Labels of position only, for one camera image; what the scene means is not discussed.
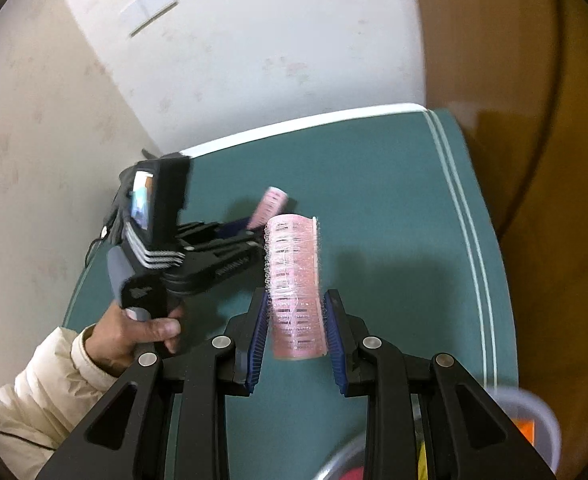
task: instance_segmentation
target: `blue bristle pad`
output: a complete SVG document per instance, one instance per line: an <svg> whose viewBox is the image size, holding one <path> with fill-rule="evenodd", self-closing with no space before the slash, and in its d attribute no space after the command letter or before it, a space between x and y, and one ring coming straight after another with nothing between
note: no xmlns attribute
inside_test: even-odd
<svg viewBox="0 0 588 480"><path fill-rule="evenodd" d="M226 224L221 224L216 231L216 236L218 238L231 238L232 236L236 236L239 232L247 229L249 221L250 217L248 216L247 218L240 218Z"/></svg>
<svg viewBox="0 0 588 480"><path fill-rule="evenodd" d="M339 391L344 395L347 389L345 350L329 293L325 293L325 335L327 337L327 349L330 354L330 361L332 362L332 371L334 372L334 382L338 385Z"/></svg>
<svg viewBox="0 0 588 480"><path fill-rule="evenodd" d="M258 314L256 328L254 329L252 343L250 344L249 354L247 356L247 380L245 381L245 385L250 393L254 391L254 387L258 384L258 379L261 374L263 352L265 351L265 342L267 340L268 306L269 295L266 292L263 294L261 309Z"/></svg>

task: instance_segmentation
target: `white table trim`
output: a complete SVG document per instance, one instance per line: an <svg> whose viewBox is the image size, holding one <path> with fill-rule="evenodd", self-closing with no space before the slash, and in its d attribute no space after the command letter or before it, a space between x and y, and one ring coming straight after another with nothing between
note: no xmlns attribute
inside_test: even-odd
<svg viewBox="0 0 588 480"><path fill-rule="evenodd" d="M296 132L297 130L305 130L306 128L311 128L313 126L320 126L321 124L337 123L340 121L361 119L365 117L425 111L426 108L424 106L415 103L397 103L392 105L352 108L351 110L340 110L338 112L330 112L327 114L312 115L309 117L293 119L291 121L284 121L282 123L261 126L260 128L254 128L253 130L247 130L246 132L240 132L227 137L221 137L220 139L210 140L210 142L204 142L203 144L198 144L197 146L183 150L181 155L188 155L191 157L207 155L208 153L218 152L218 150L231 148L232 146L251 142L252 140Z"/></svg>

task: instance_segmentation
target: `pink hair roller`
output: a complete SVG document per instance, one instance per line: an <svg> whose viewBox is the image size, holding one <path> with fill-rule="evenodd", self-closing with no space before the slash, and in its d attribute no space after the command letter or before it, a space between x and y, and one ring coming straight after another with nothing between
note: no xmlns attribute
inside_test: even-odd
<svg viewBox="0 0 588 480"><path fill-rule="evenodd" d="M265 227L265 260L274 357L299 360L325 355L316 218L293 214L271 218Z"/></svg>
<svg viewBox="0 0 588 480"><path fill-rule="evenodd" d="M263 227L267 221L279 215L288 202L287 193L277 187L269 187L250 218L248 229Z"/></svg>

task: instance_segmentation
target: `beige jacket sleeve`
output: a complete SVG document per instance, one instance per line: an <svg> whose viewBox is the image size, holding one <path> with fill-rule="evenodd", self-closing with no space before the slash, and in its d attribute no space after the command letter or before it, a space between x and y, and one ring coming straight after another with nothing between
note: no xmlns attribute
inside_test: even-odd
<svg viewBox="0 0 588 480"><path fill-rule="evenodd" d="M57 328L14 384L0 388L0 456L19 480L36 477L52 450L116 380L85 352L92 330L77 335Z"/></svg>

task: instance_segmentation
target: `light switch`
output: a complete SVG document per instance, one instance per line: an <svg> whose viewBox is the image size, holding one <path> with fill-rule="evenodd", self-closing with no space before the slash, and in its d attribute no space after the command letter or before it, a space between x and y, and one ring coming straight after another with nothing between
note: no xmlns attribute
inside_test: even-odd
<svg viewBox="0 0 588 480"><path fill-rule="evenodd" d="M120 12L120 20L130 36L134 36L155 17L177 3L177 0L134 0Z"/></svg>

